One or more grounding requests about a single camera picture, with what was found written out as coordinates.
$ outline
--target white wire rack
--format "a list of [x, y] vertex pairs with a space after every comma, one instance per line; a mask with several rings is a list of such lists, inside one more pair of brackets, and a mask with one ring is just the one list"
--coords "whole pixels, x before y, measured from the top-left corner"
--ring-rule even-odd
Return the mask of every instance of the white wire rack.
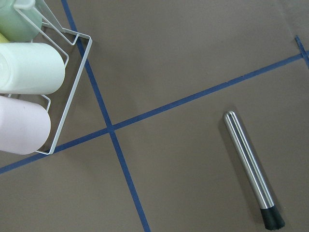
[[[43, 27], [47, 27], [47, 28], [51, 28], [53, 30], [55, 30], [69, 45], [71, 46], [75, 46], [75, 44], [77, 43], [78, 38], [84, 38], [88, 40], [87, 43], [87, 47], [85, 48], [84, 51], [84, 56], [82, 57], [82, 61], [80, 63], [78, 72], [76, 74], [73, 86], [70, 90], [70, 95], [68, 97], [68, 100], [66, 102], [65, 108], [63, 110], [62, 113], [62, 117], [60, 119], [60, 122], [58, 124], [56, 133], [54, 138], [52, 139], [52, 144], [51, 147], [49, 149], [49, 151], [40, 151], [38, 150], [37, 152], [42, 153], [42, 154], [46, 154], [46, 155], [50, 155], [53, 154], [53, 152], [55, 151], [64, 121], [67, 117], [73, 96], [75, 94], [78, 82], [80, 80], [85, 62], [87, 60], [89, 51], [90, 51], [90, 47], [92, 45], [92, 39], [89, 35], [85, 35], [79, 32], [75, 32], [73, 30], [69, 30], [69, 29], [65, 29], [63, 27], [61, 27], [61, 25], [59, 24], [58, 20], [56, 19], [56, 17], [53, 15], [53, 13], [51, 12], [51, 10], [49, 9], [49, 7], [46, 5], [46, 3], [44, 2], [44, 0], [16, 0], [14, 3], [14, 9], [26, 20], [28, 21], [35, 29], [37, 29], [40, 34], [45, 37], [49, 42], [51, 42], [60, 52], [62, 52], [64, 54], [64, 56], [66, 57], [66, 60], [64, 61], [65, 67], [67, 66], [68, 62], [69, 62], [69, 55], [64, 51], [64, 49], [62, 49], [55, 41], [53, 41], [41, 28], [39, 28], [34, 22], [32, 22], [24, 13], [23, 10], [30, 10], [33, 9], [37, 14], [39, 14], [42, 19], [45, 21], [42, 23]], [[74, 41], [71, 42], [66, 36], [65, 34], [70, 34], [74, 36]], [[49, 107], [51, 105], [51, 99], [45, 95], [41, 95], [42, 97], [44, 97], [46, 100], [48, 100], [48, 105], [46, 107], [46, 110], [49, 110]]]

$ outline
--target metal rod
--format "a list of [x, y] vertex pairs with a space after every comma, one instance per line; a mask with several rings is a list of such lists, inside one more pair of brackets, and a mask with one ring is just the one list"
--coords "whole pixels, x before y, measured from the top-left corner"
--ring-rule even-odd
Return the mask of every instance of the metal rod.
[[242, 165], [247, 173], [260, 208], [268, 209], [273, 207], [274, 201], [269, 193], [260, 168], [255, 160], [254, 154], [236, 114], [233, 111], [228, 111], [224, 114], [223, 118], [232, 137]]

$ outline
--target white cup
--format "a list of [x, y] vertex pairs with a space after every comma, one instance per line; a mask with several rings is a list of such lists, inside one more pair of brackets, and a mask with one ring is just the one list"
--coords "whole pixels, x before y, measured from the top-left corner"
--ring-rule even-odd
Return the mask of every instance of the white cup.
[[44, 43], [0, 43], [0, 93], [50, 94], [64, 80], [61, 55]]
[[0, 96], [0, 150], [26, 155], [47, 140], [50, 117], [40, 105]]

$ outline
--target cylindrical object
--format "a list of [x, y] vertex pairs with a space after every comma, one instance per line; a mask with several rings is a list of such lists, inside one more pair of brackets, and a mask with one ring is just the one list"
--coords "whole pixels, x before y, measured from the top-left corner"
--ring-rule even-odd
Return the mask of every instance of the cylindrical object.
[[[0, 0], [0, 32], [12, 42], [30, 41], [39, 31], [14, 9], [14, 2], [14, 0]], [[42, 27], [42, 17], [33, 9], [23, 10], [23, 13], [36, 26]]]
[[280, 229], [285, 223], [274, 204], [236, 114], [233, 111], [228, 111], [224, 114], [223, 119], [260, 205], [265, 228], [268, 230]]
[[8, 43], [9, 41], [0, 33], [0, 43]]
[[65, 67], [44, 43], [0, 43], [0, 93], [50, 94], [60, 88]]
[[50, 117], [40, 105], [0, 96], [0, 150], [26, 155], [47, 140]]

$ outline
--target blue line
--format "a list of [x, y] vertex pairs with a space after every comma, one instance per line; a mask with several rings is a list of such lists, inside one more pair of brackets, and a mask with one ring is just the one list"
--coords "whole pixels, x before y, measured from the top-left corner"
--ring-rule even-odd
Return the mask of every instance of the blue line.
[[304, 58], [304, 60], [305, 60], [305, 62], [306, 62], [306, 64], [307, 64], [307, 66], [308, 66], [308, 68], [309, 68], [309, 58], [308, 58], [308, 55], [307, 55], [307, 53], [306, 53], [306, 51], [305, 51], [305, 49], [304, 49], [304, 46], [303, 46], [303, 44], [302, 44], [300, 38], [298, 37], [298, 35], [296, 35], [295, 40], [296, 40], [296, 43], [297, 43], [298, 48], [299, 48], [299, 50], [300, 50], [300, 53], [301, 53], [302, 57]]
[[221, 83], [219, 85], [213, 86], [213, 87], [208, 88], [206, 90], [203, 90], [201, 92], [192, 94], [192, 95], [190, 95], [188, 97], [182, 98], [180, 100], [174, 101], [172, 103], [169, 103], [167, 105], [161, 106], [161, 107], [156, 108], [154, 110], [148, 111], [148, 112], [143, 113], [141, 115], [138, 115], [136, 117], [133, 117], [133, 118], [127, 119], [125, 121], [119, 122], [119, 123], [115, 124], [113, 126], [113, 128], [114, 128], [114, 130], [118, 130], [120, 128], [126, 127], [126, 126], [131, 125], [133, 123], [136, 123], [138, 121], [141, 121], [141, 120], [144, 120], [146, 118], [152, 117], [154, 115], [157, 115], [157, 114], [162, 113], [164, 111], [170, 110], [170, 109], [175, 108], [177, 106], [183, 105], [185, 103], [191, 102], [193, 100], [196, 100], [198, 98], [204, 97], [204, 96], [209, 95], [211, 93], [217, 92], [217, 91], [219, 91], [221, 89], [230, 87], [230, 86], [235, 85], [235, 84], [237, 84], [239, 82], [242, 82], [242, 81], [248, 80], [250, 78], [253, 78], [255, 76], [261, 75], [263, 73], [266, 73], [268, 71], [271, 71], [271, 70], [276, 69], [278, 67], [281, 67], [283, 65], [289, 64], [289, 63], [294, 62], [296, 60], [299, 60], [301, 58], [302, 58], [302, 56], [300, 54], [295, 55], [293, 57], [289, 57], [289, 58], [284, 59], [282, 61], [279, 61], [277, 63], [271, 64], [269, 66], [263, 67], [263, 68], [258, 69], [256, 71], [253, 71], [253, 72], [250, 72], [250, 73], [245, 74], [243, 76], [240, 76], [240, 77], [237, 77], [235, 79], [232, 79], [232, 80], [230, 80], [228, 82]]
[[[102, 136], [102, 135], [107, 134], [107, 133], [108, 133], [108, 130], [107, 130], [107, 128], [105, 128], [105, 129], [93, 132], [91, 134], [85, 135], [85, 136], [83, 136], [81, 138], [72, 140], [72, 141], [67, 142], [65, 144], [62, 144], [60, 146], [57, 146], [56, 149], [55, 149], [54, 154], [59, 152], [59, 151], [63, 151], [65, 149], [73, 147], [75, 145], [78, 145], [78, 144], [84, 143], [86, 141], [89, 141], [91, 139], [97, 138], [97, 137]], [[21, 166], [24, 166], [26, 164], [32, 163], [34, 161], [40, 160], [40, 159], [48, 157], [48, 156], [49, 155], [44, 155], [44, 154], [41, 154], [41, 153], [35, 154], [33, 156], [27, 157], [25, 159], [22, 159], [20, 161], [15, 162], [15, 163], [11, 163], [9, 165], [1, 167], [0, 168], [0, 174], [6, 173], [6, 172], [11, 171], [11, 170], [13, 170], [15, 168], [19, 168]]]
[[147, 219], [146, 219], [146, 215], [144, 213], [144, 210], [143, 210], [142, 205], [141, 205], [140, 200], [139, 200], [139, 196], [138, 196], [138, 194], [136, 192], [136, 189], [134, 187], [133, 180], [132, 180], [130, 171], [129, 171], [128, 167], [127, 167], [126, 160], [125, 160], [125, 157], [124, 157], [124, 155], [122, 153], [122, 150], [121, 150], [120, 144], [118, 142], [117, 136], [116, 136], [114, 131], [110, 132], [110, 136], [111, 136], [111, 140], [112, 140], [112, 143], [114, 145], [114, 148], [116, 150], [117, 157], [118, 157], [118, 160], [120, 162], [122, 171], [123, 171], [123, 173], [125, 175], [127, 185], [128, 185], [128, 187], [130, 189], [130, 192], [131, 192], [131, 195], [132, 195], [132, 198], [133, 198], [133, 202], [135, 204], [136, 210], [137, 210], [137, 212], [139, 214], [141, 223], [143, 225], [144, 231], [145, 232], [150, 232], [151, 230], [150, 230], [150, 227], [148, 225], [148, 222], [147, 222]]
[[[77, 31], [77, 28], [76, 28], [76, 25], [74, 23], [74, 20], [73, 20], [72, 14], [70, 12], [70, 8], [68, 6], [67, 1], [66, 0], [62, 0], [61, 2], [63, 4], [63, 8], [64, 8], [64, 10], [66, 12], [66, 15], [67, 15], [67, 18], [68, 18], [68, 21], [69, 21], [69, 24], [70, 24], [72, 30]], [[77, 46], [78, 46], [78, 49], [79, 49], [79, 52], [80, 52], [81, 56], [83, 56], [84, 55], [84, 47], [83, 47], [82, 42], [80, 40], [77, 41]], [[93, 91], [95, 93], [95, 96], [97, 98], [99, 107], [101, 109], [102, 115], [104, 117], [107, 129], [108, 129], [108, 131], [110, 133], [110, 137], [111, 137], [113, 146], [114, 146], [115, 151], [117, 153], [117, 156], [118, 156], [118, 159], [119, 159], [119, 162], [120, 162], [120, 166], [121, 166], [122, 171], [124, 173], [124, 176], [125, 176], [125, 179], [126, 179], [126, 183], [127, 183], [128, 187], [129, 187], [129, 190], [130, 190], [133, 202], [135, 204], [136, 210], [137, 210], [138, 215], [140, 217], [141, 224], [142, 224], [145, 232], [150, 232], [151, 230], [150, 230], [149, 224], [147, 222], [146, 215], [144, 213], [144, 210], [143, 210], [142, 205], [140, 203], [138, 194], [137, 194], [136, 189], [134, 187], [134, 183], [133, 183], [132, 177], [130, 175], [128, 166], [126, 164], [126, 160], [125, 160], [125, 158], [123, 156], [123, 153], [122, 153], [122, 150], [120, 148], [120, 144], [118, 142], [117, 136], [116, 136], [116, 134], [115, 134], [115, 132], [113, 130], [111, 119], [110, 119], [109, 114], [107, 112], [107, 109], [106, 109], [103, 97], [102, 97], [102, 95], [100, 93], [98, 84], [96, 82], [95, 76], [94, 76], [94, 74], [92, 72], [92, 69], [91, 69], [91, 66], [90, 66], [88, 60], [85, 63], [85, 68], [86, 68], [86, 71], [88, 73], [88, 76], [89, 76], [89, 79], [90, 79]]]

